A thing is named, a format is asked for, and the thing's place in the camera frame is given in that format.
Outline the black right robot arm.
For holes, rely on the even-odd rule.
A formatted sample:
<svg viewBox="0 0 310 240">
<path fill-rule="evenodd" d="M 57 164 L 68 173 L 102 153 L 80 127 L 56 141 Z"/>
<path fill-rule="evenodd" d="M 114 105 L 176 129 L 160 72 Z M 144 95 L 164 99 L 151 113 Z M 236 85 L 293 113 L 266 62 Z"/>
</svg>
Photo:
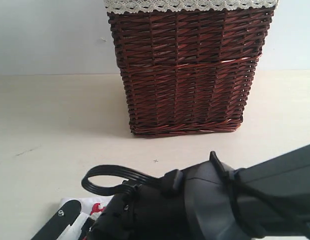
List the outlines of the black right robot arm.
<svg viewBox="0 0 310 240">
<path fill-rule="evenodd" d="M 212 151 L 208 161 L 160 178 L 98 165 L 81 184 L 111 197 L 90 240 L 310 240 L 310 144 L 239 169 Z"/>
</svg>

